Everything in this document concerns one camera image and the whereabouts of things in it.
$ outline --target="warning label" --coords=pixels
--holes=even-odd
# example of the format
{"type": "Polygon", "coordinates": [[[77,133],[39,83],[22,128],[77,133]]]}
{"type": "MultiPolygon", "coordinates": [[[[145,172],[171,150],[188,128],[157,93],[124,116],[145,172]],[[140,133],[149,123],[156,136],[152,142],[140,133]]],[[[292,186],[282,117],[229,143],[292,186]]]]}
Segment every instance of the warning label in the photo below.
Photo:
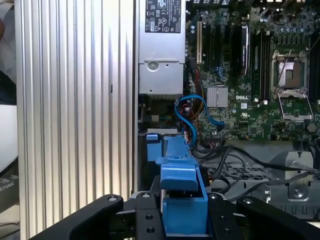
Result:
{"type": "Polygon", "coordinates": [[[181,32],[181,0],[146,0],[145,32],[181,32]]]}

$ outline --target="ram slot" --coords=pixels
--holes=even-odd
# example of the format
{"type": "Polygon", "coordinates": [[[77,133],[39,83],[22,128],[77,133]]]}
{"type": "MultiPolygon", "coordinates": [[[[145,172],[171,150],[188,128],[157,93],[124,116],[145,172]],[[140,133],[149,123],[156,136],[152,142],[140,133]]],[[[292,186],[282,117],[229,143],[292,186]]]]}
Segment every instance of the ram slot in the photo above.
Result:
{"type": "Polygon", "coordinates": [[[213,58],[213,64],[215,67],[220,67],[221,63],[221,26],[216,25],[215,31],[214,31],[214,58],[213,58]]]}
{"type": "Polygon", "coordinates": [[[312,102],[320,100],[320,41],[319,34],[313,34],[310,44],[313,46],[310,51],[310,73],[309,73],[309,99],[312,102]]]}
{"type": "Polygon", "coordinates": [[[196,25],[196,64],[202,64],[202,21],[196,25]]]}
{"type": "Polygon", "coordinates": [[[260,99],[270,98],[270,70],[271,70],[271,37],[263,31],[260,33],[260,99]]]}

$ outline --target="chipset heatsink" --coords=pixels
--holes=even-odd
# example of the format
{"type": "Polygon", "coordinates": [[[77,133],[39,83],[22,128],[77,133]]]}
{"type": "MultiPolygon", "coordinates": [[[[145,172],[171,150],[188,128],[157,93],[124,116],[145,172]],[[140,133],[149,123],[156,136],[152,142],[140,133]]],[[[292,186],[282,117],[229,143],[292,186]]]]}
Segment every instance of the chipset heatsink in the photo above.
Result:
{"type": "Polygon", "coordinates": [[[207,106],[209,108],[227,108],[228,104],[228,87],[214,86],[207,89],[207,106]]]}

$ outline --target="aluminum side panel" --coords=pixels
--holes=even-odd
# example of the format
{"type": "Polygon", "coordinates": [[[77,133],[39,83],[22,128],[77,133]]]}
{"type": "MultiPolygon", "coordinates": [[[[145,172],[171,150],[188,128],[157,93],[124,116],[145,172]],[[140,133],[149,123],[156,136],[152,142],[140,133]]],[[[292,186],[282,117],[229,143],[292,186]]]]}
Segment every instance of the aluminum side panel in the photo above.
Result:
{"type": "Polygon", "coordinates": [[[133,187],[134,0],[16,0],[21,239],[133,187]]]}

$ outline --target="cpu socket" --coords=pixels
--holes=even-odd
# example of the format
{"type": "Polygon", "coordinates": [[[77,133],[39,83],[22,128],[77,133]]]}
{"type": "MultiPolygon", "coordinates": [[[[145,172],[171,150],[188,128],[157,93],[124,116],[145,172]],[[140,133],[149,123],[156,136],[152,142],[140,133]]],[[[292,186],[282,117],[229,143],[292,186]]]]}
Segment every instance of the cpu socket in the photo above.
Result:
{"type": "Polygon", "coordinates": [[[303,122],[312,120],[313,113],[308,99],[308,60],[306,53],[301,51],[299,54],[280,53],[275,50],[272,56],[271,64],[271,87],[273,97],[278,98],[282,117],[285,120],[303,122]],[[283,110],[281,99],[283,98],[305,99],[309,109],[308,115],[294,116],[287,114],[283,110]]]}

